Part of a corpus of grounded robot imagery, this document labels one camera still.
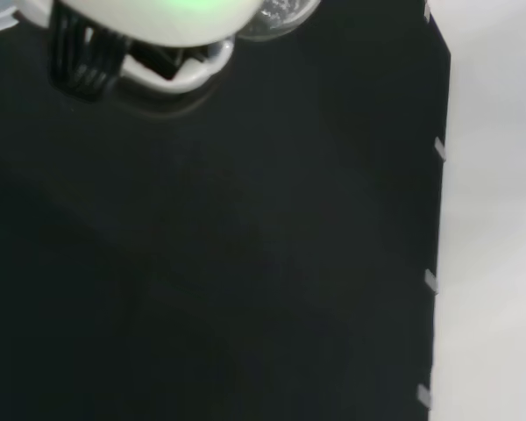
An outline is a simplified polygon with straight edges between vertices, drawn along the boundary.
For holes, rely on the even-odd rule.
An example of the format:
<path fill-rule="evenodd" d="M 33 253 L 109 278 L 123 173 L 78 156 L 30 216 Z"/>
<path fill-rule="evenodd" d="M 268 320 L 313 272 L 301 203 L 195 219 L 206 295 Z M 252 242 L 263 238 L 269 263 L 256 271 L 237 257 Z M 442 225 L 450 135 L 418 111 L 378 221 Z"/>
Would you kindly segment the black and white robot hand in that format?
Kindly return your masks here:
<path fill-rule="evenodd" d="M 54 1 L 48 75 L 65 94 L 101 100 L 121 79 L 179 96 L 220 74 L 260 1 Z"/>

